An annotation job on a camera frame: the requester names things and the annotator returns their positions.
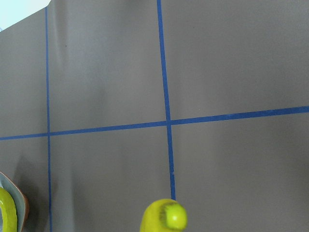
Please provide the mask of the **grey square plate orange rim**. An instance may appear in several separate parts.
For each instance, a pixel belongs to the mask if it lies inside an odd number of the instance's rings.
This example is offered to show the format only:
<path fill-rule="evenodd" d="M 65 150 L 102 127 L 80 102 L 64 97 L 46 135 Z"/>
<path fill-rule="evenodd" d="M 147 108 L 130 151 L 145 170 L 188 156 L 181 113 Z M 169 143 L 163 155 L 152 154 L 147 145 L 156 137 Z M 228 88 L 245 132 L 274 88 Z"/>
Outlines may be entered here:
<path fill-rule="evenodd" d="M 0 173 L 0 187 L 7 190 L 12 196 L 17 212 L 17 231 L 24 232 L 24 227 L 29 214 L 29 203 L 27 197 L 24 193 L 22 193 L 21 189 L 3 172 Z M 1 229 L 2 216 L 0 214 L 0 231 Z"/>

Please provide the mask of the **large curved yellow banana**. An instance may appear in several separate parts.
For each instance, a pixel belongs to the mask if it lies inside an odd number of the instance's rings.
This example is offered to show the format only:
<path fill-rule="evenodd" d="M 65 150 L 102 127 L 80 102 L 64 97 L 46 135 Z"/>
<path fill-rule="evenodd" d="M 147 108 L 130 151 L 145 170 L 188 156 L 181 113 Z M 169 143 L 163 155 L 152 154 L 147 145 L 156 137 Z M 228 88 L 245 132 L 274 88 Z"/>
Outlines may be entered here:
<path fill-rule="evenodd" d="M 186 209 L 173 199 L 160 199 L 144 211 L 140 232 L 183 232 L 188 223 Z"/>

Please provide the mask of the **small yellow banana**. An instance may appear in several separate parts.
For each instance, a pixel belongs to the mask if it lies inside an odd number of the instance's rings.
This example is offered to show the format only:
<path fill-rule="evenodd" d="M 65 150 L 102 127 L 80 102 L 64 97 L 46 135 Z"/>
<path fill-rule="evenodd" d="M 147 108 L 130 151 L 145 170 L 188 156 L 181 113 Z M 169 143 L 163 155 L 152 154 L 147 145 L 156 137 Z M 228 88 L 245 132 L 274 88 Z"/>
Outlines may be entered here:
<path fill-rule="evenodd" d="M 17 232 L 17 212 L 12 196 L 4 188 L 0 188 L 0 210 L 2 216 L 2 232 Z"/>

